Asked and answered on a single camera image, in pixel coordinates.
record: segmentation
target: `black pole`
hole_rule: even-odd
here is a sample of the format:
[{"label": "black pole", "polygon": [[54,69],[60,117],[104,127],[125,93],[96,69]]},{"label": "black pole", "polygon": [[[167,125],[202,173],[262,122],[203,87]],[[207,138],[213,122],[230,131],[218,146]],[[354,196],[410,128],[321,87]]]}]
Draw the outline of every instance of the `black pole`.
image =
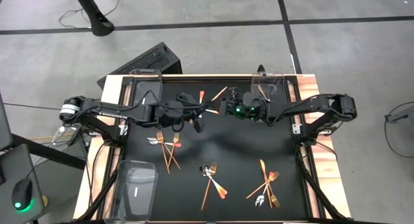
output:
[{"label": "black pole", "polygon": [[107,36],[114,30],[114,25],[101,13],[94,0],[78,0],[91,20],[91,30],[95,36]]},{"label": "black pole", "polygon": [[81,160],[75,156],[69,155],[67,153],[60,152],[49,147],[46,147],[42,144],[36,143],[34,141],[28,140],[24,137],[20,137],[16,134],[12,134],[13,137],[13,147],[19,146],[21,144],[26,144],[30,153],[49,159],[66,166],[71,166],[80,170],[85,169],[85,161]]}]

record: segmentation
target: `table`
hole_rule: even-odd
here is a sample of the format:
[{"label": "table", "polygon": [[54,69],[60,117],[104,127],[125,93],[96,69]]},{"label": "table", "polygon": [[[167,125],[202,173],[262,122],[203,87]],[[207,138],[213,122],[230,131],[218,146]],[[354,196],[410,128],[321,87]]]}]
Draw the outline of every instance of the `table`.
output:
[{"label": "table", "polygon": [[[307,98],[312,95],[317,95],[319,93],[318,85],[316,83],[315,75],[313,74],[301,74],[301,75],[291,75],[291,74],[284,74],[289,76],[296,76],[298,81],[298,87],[300,92],[301,99]],[[165,77],[189,77],[189,76],[251,76],[251,74],[169,74],[163,75]],[[124,75],[110,75],[106,79],[105,87],[103,89],[103,94],[101,100],[103,102],[109,102],[118,104],[120,103],[120,95],[121,95],[121,87],[122,87],[122,80]],[[291,99],[295,101],[295,95],[292,89],[290,89]],[[129,96],[125,95],[124,99],[121,100],[123,104],[126,104],[129,100]],[[318,117],[320,117],[322,113],[311,113],[305,115],[305,120],[307,122],[312,122]],[[99,117],[100,120],[104,121],[106,124],[114,124],[115,120],[109,117]],[[298,123],[299,117],[295,118],[296,123]],[[318,141],[322,144],[325,144],[331,148],[333,148],[331,138],[330,137],[318,137]],[[103,140],[101,137],[95,137],[92,139],[89,154],[88,154],[88,169],[89,174],[91,174],[91,168],[93,166],[93,161],[98,151],[98,148],[102,145]],[[316,171],[318,174],[318,180],[321,189],[325,193],[325,195],[329,198],[331,203],[341,212],[344,216],[350,216],[349,208],[347,205],[347,200],[345,196],[345,191],[343,189],[342,180],[338,168],[338,163],[336,162],[335,156],[324,150],[323,148],[319,147],[318,145],[312,147],[312,152],[314,156],[314,163],[316,166]],[[103,185],[103,178],[106,170],[106,164],[108,160],[108,153],[109,147],[104,146],[99,155],[96,158],[96,166],[94,170],[94,178],[93,178],[93,198],[95,198]],[[116,162],[118,162],[119,156],[119,149],[115,150],[114,158],[113,158],[113,167],[111,171],[113,171],[116,167]],[[83,174],[83,179],[80,187],[80,192],[78,195],[78,200],[74,212],[73,218],[80,217],[88,207],[88,200],[89,200],[89,184],[87,178],[88,171],[85,169]],[[318,206],[316,202],[316,198],[312,188],[308,185],[308,191],[310,196],[310,204],[312,207],[312,215],[314,217],[319,217]],[[109,191],[108,196],[105,200],[105,208],[104,214],[107,213],[111,206],[111,194],[113,193],[113,188]]]}]

